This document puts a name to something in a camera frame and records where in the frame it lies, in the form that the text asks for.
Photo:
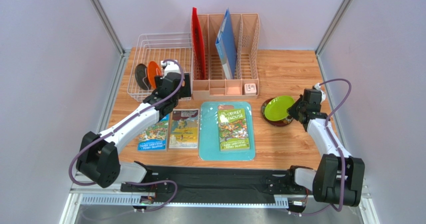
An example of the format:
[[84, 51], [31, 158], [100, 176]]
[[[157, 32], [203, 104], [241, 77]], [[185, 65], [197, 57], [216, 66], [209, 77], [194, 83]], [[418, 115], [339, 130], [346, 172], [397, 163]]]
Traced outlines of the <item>dark grey plate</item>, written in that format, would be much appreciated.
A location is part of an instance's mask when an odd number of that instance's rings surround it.
[[151, 84], [148, 80], [148, 73], [147, 73], [147, 67], [144, 64], [138, 64], [135, 68], [135, 80], [137, 85], [145, 91], [148, 91], [151, 89]]

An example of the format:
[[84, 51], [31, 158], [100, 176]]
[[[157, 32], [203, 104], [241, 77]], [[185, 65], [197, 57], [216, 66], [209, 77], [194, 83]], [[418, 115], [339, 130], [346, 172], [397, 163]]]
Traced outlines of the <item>green plate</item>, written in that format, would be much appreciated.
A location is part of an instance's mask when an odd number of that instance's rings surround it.
[[295, 103], [291, 96], [283, 95], [272, 98], [264, 105], [264, 116], [269, 121], [281, 121], [289, 117], [288, 109]]

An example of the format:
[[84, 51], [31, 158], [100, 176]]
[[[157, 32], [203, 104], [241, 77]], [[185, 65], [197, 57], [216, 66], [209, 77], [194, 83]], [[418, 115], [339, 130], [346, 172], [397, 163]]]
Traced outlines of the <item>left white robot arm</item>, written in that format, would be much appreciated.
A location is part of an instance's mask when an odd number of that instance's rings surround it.
[[[99, 134], [88, 132], [83, 136], [80, 151], [73, 158], [69, 175], [75, 184], [97, 184], [107, 188], [115, 182], [141, 183], [147, 174], [142, 163], [120, 162], [124, 147], [147, 128], [161, 121], [178, 105], [180, 98], [191, 96], [191, 78], [188, 73], [168, 73], [156, 76], [157, 88], [143, 102], [113, 127]], [[82, 181], [73, 177], [76, 169], [84, 175]]]

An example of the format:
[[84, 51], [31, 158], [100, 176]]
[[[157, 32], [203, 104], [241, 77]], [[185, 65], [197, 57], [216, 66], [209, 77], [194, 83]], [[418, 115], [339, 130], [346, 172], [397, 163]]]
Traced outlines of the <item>dark red floral plate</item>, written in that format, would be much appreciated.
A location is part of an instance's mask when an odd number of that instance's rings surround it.
[[282, 120], [279, 120], [279, 121], [271, 121], [271, 120], [269, 120], [269, 119], [266, 118], [266, 115], [265, 115], [264, 111], [266, 109], [267, 104], [271, 100], [272, 100], [272, 98], [269, 98], [269, 99], [265, 100], [263, 102], [262, 106], [261, 106], [261, 110], [260, 110], [261, 113], [260, 114], [261, 114], [263, 120], [266, 121], [268, 124], [270, 124], [272, 126], [275, 126], [275, 127], [284, 127], [284, 126], [287, 126], [287, 125], [291, 124], [294, 119], [291, 118], [290, 116], [288, 116], [288, 117], [286, 117], [286, 118], [284, 118]]

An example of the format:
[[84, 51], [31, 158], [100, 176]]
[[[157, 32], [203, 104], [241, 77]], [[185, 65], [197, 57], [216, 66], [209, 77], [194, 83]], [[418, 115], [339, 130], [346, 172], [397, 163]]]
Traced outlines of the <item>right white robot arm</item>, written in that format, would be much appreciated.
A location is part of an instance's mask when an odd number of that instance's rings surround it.
[[303, 125], [322, 157], [317, 170], [291, 166], [290, 180], [310, 190], [317, 202], [355, 207], [361, 201], [365, 163], [353, 157], [332, 131], [327, 114], [321, 111], [324, 96], [321, 90], [305, 89], [287, 110]]

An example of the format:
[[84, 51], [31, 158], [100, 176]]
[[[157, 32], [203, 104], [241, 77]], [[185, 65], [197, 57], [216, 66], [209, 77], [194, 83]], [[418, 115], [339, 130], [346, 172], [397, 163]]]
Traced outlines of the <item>orange plate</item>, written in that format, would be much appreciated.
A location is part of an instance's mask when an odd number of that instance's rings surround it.
[[147, 65], [147, 78], [153, 89], [157, 88], [155, 77], [162, 75], [161, 70], [162, 70], [161, 67], [155, 61], [150, 61]]

